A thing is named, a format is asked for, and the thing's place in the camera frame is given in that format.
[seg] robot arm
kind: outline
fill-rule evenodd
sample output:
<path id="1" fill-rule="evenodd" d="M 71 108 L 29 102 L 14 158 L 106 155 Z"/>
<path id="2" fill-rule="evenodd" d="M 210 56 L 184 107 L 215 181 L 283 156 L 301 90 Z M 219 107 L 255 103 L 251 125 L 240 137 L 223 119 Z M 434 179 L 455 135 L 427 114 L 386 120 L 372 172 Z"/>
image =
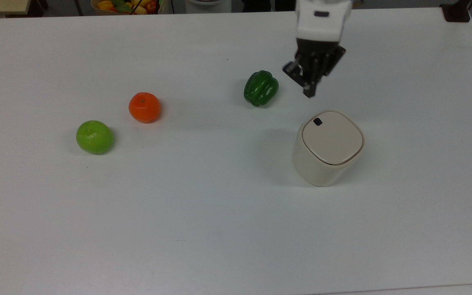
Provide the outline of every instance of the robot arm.
<path id="1" fill-rule="evenodd" d="M 343 23 L 351 12 L 351 0 L 297 0 L 295 60 L 283 67 L 291 79 L 313 97 L 323 75 L 329 75 L 345 54 L 339 45 Z"/>

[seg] chair leg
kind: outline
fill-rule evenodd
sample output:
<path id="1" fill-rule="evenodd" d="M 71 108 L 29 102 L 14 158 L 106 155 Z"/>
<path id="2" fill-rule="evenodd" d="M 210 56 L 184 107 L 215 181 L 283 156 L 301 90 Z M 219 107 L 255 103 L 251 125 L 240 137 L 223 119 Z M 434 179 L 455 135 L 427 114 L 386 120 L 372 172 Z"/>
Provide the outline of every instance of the chair leg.
<path id="1" fill-rule="evenodd" d="M 41 7 L 42 7 L 44 10 L 47 10 L 47 9 L 48 9 L 48 2 L 47 2 L 47 0 L 39 0 L 39 4 L 41 4 Z"/>
<path id="2" fill-rule="evenodd" d="M 79 0 L 74 0 L 75 2 L 75 7 L 77 8 L 77 13 L 79 13 L 80 16 L 83 16 L 83 11 L 81 11 L 81 5 L 79 5 Z"/>

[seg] orange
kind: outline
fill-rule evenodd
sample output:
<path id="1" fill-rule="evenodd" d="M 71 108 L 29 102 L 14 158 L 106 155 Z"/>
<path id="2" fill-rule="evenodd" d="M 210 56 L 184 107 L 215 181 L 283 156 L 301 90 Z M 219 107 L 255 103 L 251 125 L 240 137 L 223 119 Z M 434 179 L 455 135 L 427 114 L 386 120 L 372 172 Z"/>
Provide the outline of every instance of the orange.
<path id="1" fill-rule="evenodd" d="M 148 92 L 139 92 L 129 103 L 129 112 L 141 123 L 156 121 L 161 113 L 159 100 Z"/>

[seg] white robot arm casing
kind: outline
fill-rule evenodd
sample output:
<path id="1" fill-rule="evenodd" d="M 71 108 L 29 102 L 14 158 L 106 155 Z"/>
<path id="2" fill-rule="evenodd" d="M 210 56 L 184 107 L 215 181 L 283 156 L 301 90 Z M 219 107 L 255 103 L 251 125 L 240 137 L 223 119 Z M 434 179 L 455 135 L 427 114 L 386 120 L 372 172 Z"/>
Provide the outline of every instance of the white robot arm casing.
<path id="1" fill-rule="evenodd" d="M 298 0 L 296 38 L 339 42 L 351 8 L 350 0 Z"/>

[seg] yellow fruit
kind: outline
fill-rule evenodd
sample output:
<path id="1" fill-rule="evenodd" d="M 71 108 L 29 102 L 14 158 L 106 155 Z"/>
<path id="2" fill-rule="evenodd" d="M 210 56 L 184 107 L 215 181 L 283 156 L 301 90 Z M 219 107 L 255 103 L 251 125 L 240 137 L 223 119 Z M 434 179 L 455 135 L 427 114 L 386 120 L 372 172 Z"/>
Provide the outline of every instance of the yellow fruit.
<path id="1" fill-rule="evenodd" d="M 141 4 L 139 4 L 139 7 L 146 7 L 147 6 L 147 3 L 150 2 L 150 0 L 131 0 L 132 1 L 132 5 L 133 6 L 136 6 L 136 4 L 141 1 Z"/>
<path id="2" fill-rule="evenodd" d="M 114 7 L 112 1 L 105 0 L 98 3 L 98 8 L 103 9 L 104 11 L 110 10 L 111 7 Z"/>
<path id="3" fill-rule="evenodd" d="M 136 13 L 136 14 L 147 14 L 147 10 L 145 8 L 141 7 L 141 6 L 138 6 L 138 8 L 136 8 L 134 13 Z"/>

